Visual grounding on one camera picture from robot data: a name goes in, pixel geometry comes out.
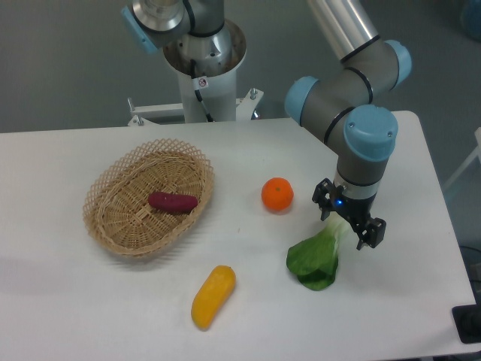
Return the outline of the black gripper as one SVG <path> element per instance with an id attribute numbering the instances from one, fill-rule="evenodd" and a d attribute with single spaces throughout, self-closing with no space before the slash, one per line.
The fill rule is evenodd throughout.
<path id="1" fill-rule="evenodd" d="M 354 199 L 344 194 L 341 186 L 336 187 L 328 178 L 318 183 L 312 201 L 319 206 L 320 220 L 326 220 L 335 212 L 345 219 L 358 236 L 357 250 L 375 248 L 383 239 L 386 221 L 371 217 L 371 207 L 376 195 L 366 199 Z"/>

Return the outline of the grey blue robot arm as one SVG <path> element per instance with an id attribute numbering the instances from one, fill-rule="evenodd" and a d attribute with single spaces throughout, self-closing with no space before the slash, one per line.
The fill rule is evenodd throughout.
<path id="1" fill-rule="evenodd" d="M 371 216 L 398 122 L 373 101 L 410 74 L 412 60 L 397 41 L 383 41 L 357 1 L 311 1 L 310 9 L 342 65 L 323 83 L 302 77 L 286 94 L 286 113 L 337 154 L 333 179 L 322 180 L 313 201 L 322 218 L 336 213 L 376 247 L 386 222 Z M 244 35 L 225 18 L 221 1 L 133 1 L 121 11 L 127 29 L 148 53 L 161 50 L 177 72 L 185 121 L 234 120 L 235 72 L 246 53 Z"/>

